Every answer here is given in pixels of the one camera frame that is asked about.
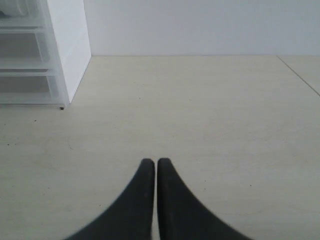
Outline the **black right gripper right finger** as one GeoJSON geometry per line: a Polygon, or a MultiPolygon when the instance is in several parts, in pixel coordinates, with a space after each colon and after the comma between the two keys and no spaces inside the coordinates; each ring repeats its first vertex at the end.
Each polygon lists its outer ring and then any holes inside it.
{"type": "Polygon", "coordinates": [[[172,161],[157,162],[157,215],[162,240],[248,240],[212,212],[189,190],[172,161]]]}

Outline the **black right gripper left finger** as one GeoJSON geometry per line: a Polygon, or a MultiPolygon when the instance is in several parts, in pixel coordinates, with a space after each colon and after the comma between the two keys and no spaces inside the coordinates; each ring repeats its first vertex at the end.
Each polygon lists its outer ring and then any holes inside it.
{"type": "Polygon", "coordinates": [[[69,240],[151,240],[155,194],[155,163],[143,159],[118,198],[69,240]]]}

